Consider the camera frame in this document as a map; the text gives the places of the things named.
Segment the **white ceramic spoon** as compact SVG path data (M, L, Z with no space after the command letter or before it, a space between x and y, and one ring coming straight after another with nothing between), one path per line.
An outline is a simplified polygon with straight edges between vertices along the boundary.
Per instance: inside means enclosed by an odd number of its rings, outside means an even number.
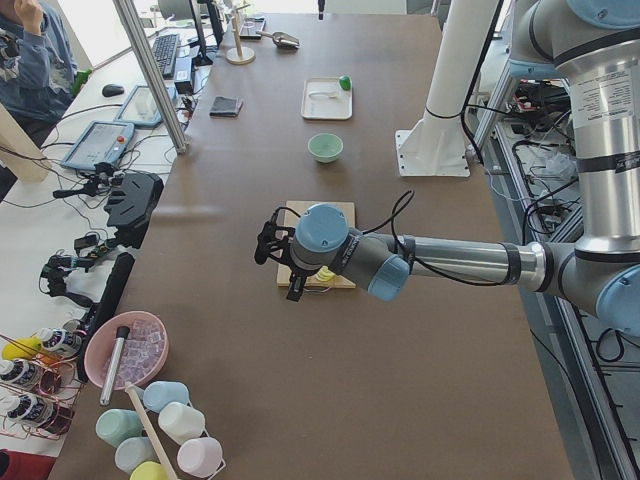
M337 99L340 97L340 93L338 91L312 91L307 94L309 98L329 98L329 99Z

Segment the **stacked lemon slices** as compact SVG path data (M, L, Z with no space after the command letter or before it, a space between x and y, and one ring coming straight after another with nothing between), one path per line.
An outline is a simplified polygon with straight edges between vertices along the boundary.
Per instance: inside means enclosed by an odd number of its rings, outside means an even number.
M322 266L314 275L318 282L330 283L335 278L336 274L329 270L326 266Z

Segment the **bamboo cutting board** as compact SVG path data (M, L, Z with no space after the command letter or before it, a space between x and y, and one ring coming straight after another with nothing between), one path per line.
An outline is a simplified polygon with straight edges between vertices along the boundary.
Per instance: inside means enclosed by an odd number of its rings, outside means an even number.
M303 247L311 247L313 253L326 254L334 251L346 239L348 228L356 226L354 202L288 200L282 213L282 220L278 224L294 227L295 231L301 229L297 238ZM314 277L316 272L306 279L306 291L355 288L353 282L338 275L330 283L318 282Z

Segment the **grey folded cloth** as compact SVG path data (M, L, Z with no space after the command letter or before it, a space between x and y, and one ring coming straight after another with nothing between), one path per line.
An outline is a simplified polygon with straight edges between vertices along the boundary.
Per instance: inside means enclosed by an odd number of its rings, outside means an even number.
M211 117L237 117L243 104L242 98L216 96L209 110L209 115Z

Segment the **cream plastic tray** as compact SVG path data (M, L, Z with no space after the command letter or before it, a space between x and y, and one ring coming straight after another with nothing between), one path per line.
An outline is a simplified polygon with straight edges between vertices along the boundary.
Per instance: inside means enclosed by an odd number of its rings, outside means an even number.
M340 97L309 98L312 91L338 91ZM301 115L307 120L348 120L353 114L353 90L344 91L338 83L338 77L311 77L305 80Z

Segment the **green lime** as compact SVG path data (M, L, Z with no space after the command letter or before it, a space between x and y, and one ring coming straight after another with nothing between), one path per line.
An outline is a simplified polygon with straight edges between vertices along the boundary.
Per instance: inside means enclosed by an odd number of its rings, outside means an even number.
M348 75L342 75L338 78L339 86L344 91L350 91L352 89L352 81Z

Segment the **teach pendant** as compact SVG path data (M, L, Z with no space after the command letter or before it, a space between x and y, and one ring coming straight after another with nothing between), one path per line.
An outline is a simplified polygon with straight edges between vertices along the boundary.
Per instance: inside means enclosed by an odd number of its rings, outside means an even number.
M135 125L123 121L93 121L60 161L66 169L94 171L99 163L116 167L131 142Z
M160 125L161 113L150 88L146 85L136 85L119 108L114 120L128 122L143 129Z

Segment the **wooden mug tree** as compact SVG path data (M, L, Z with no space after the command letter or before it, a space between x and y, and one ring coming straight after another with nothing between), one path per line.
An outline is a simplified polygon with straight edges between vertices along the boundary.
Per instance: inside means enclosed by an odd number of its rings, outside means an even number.
M248 3L244 3L241 6L231 8L230 22L234 47L226 51L226 60L232 65L247 65L255 60L255 51L250 47L245 47L240 37L240 12L248 6Z

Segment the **teach pendant near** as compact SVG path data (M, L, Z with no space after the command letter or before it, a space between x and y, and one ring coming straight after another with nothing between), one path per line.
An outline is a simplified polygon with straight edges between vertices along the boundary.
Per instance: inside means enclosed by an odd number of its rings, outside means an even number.
M60 161L66 169L94 171L99 163L116 167L131 142L135 125L123 121L93 121Z

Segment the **pastel cup rack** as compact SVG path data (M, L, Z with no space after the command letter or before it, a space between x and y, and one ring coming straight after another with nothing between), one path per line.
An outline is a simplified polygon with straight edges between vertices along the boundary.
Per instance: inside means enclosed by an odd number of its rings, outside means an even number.
M128 479L215 479L224 471L222 444L185 384L128 383L124 393L130 406L100 414L95 433L115 449L115 465Z

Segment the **black computer mouse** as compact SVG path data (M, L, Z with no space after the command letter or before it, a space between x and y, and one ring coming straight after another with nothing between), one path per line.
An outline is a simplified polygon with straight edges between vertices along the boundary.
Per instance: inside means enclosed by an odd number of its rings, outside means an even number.
M124 91L125 89L121 85L107 84L102 88L101 94L105 98L111 98L114 96L122 95Z

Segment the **black keyboard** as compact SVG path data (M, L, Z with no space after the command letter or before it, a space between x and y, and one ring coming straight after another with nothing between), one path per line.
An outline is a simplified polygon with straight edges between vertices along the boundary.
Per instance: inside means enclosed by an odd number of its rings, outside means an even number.
M180 45L178 34L158 36L152 45L156 65L165 79L172 78L175 70L175 58Z

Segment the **seated person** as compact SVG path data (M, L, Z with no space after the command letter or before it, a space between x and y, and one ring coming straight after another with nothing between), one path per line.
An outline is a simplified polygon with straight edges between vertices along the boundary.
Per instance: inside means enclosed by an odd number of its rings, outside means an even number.
M44 143L74 100L77 75L59 12L44 1L1 3L1 103Z

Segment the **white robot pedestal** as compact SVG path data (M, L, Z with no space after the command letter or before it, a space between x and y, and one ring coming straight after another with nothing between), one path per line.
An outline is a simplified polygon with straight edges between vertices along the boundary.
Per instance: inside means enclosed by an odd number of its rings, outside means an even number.
M404 177L467 177L467 101L503 9L498 0L452 1L422 118L398 130L396 156Z

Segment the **aluminium frame post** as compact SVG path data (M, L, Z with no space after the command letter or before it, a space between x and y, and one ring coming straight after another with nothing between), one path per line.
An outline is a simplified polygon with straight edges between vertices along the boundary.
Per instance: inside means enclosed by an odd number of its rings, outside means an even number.
M130 41L132 51L155 100L176 153L178 155L184 154L188 148L187 139L181 123L177 119L172 100L156 64L147 36L139 21L134 2L130 0L113 0L112 3Z

